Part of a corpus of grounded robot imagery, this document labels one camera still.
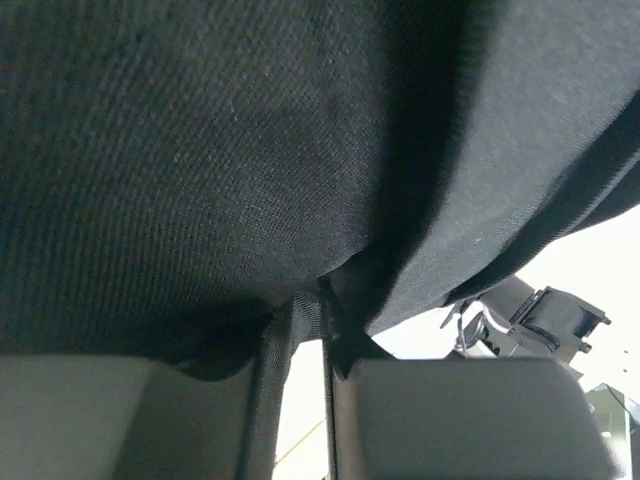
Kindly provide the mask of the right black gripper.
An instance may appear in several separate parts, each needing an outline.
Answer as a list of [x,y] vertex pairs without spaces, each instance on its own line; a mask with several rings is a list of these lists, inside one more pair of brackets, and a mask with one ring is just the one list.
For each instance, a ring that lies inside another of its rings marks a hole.
[[611,320],[587,301],[552,287],[497,285],[457,302],[440,325],[455,325],[460,358],[550,358],[569,365],[586,341]]

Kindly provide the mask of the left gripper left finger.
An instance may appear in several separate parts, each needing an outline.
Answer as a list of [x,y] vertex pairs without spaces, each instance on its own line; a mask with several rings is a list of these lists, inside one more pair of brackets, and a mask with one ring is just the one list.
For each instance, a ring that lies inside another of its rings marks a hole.
[[268,479],[293,312],[185,370],[141,358],[5,356],[5,479]]

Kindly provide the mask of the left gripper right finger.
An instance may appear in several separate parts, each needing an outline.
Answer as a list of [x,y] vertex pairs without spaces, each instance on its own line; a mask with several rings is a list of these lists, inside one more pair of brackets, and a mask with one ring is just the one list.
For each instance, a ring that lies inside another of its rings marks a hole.
[[320,283],[333,479],[612,479],[579,384],[534,358],[402,360]]

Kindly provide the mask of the black pleated skirt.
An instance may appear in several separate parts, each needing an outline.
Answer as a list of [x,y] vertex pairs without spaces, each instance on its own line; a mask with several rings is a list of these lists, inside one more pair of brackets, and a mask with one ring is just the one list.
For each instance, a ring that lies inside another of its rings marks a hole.
[[635,1],[5,1],[1,351],[380,331],[639,201]]

